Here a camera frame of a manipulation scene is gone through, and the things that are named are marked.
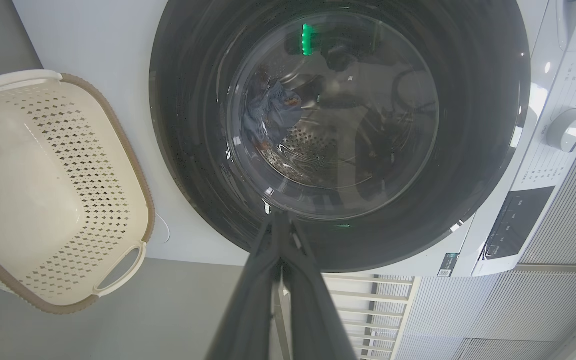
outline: perforated pattern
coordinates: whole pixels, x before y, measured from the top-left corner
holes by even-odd
[[[66,297],[126,236],[130,202],[102,139],[96,135],[94,121],[68,96],[41,85],[28,86],[0,92],[0,103],[21,110],[27,117],[26,126],[36,127],[30,132],[36,137],[43,135],[84,208],[84,225],[77,234],[18,279],[47,301]]]
[[[275,170],[293,182],[317,185],[321,180],[313,177],[312,173],[320,178],[336,179],[338,174],[334,164],[339,161],[338,140],[329,128],[320,128],[304,125],[300,121],[288,130],[281,146],[288,149],[287,153],[291,153],[289,158],[292,159],[292,166],[286,166],[286,158],[274,150],[263,151],[263,157]]]

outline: washing machine drum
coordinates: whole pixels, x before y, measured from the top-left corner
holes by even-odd
[[[466,221],[529,89],[511,1],[171,1],[151,59],[155,132],[197,212],[247,251],[267,214],[294,212],[329,272]]]

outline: white plastic basket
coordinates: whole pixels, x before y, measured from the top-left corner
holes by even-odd
[[[142,265],[154,207],[114,111],[71,75],[0,76],[0,289],[72,313]],[[105,288],[130,251],[137,260]]]

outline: front-load washing machine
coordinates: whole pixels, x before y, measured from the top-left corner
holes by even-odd
[[[153,258],[242,265],[289,210],[323,271],[507,271],[576,156],[546,145],[576,108],[551,96],[576,86],[567,1],[15,5],[44,67],[116,110]]]

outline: gray floor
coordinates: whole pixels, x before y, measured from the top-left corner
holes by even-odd
[[[201,360],[241,273],[146,259],[124,287],[70,315],[0,290],[0,360]]]

